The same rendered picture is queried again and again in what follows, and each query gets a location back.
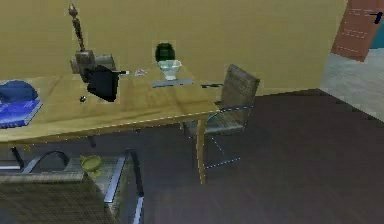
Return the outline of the light wooden table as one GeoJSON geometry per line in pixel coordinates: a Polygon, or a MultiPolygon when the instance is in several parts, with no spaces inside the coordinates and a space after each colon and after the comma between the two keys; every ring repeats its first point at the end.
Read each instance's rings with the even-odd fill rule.
{"type": "Polygon", "coordinates": [[[142,76],[121,76],[114,102],[88,93],[86,84],[75,74],[29,78],[39,92],[42,107],[29,125],[0,129],[0,149],[195,120],[198,173],[204,184],[206,122],[218,107],[197,83],[153,88],[160,75],[160,70],[152,67],[142,76]],[[79,101],[82,96],[85,102],[79,101]]]}

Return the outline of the yellow-green bowl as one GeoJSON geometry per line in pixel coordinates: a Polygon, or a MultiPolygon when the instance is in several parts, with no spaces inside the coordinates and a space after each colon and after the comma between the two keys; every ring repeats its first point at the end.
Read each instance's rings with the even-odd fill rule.
{"type": "Polygon", "coordinates": [[[91,156],[80,156],[81,167],[94,176],[99,176],[101,174],[100,167],[102,165],[102,160],[97,155],[91,156]]]}

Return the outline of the blue book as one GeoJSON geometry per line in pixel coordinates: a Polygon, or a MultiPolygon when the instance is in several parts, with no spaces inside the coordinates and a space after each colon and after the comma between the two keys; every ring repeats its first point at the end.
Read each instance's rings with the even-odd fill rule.
{"type": "Polygon", "coordinates": [[[0,129],[27,126],[41,106],[40,100],[0,104],[0,129]]]}

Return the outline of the blue rounded cloth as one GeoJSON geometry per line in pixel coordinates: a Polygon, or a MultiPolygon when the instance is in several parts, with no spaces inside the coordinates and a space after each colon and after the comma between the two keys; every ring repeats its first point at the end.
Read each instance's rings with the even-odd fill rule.
{"type": "Polygon", "coordinates": [[[1,103],[30,101],[35,100],[37,97],[37,91],[25,81],[13,80],[0,84],[1,103]]]}

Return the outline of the red-brown room door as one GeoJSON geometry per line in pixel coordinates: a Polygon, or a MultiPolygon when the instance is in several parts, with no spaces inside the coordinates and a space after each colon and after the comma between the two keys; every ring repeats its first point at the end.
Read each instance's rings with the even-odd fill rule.
{"type": "Polygon", "coordinates": [[[384,13],[384,0],[348,0],[331,52],[364,62],[380,28],[370,15],[377,12],[384,13]]]}

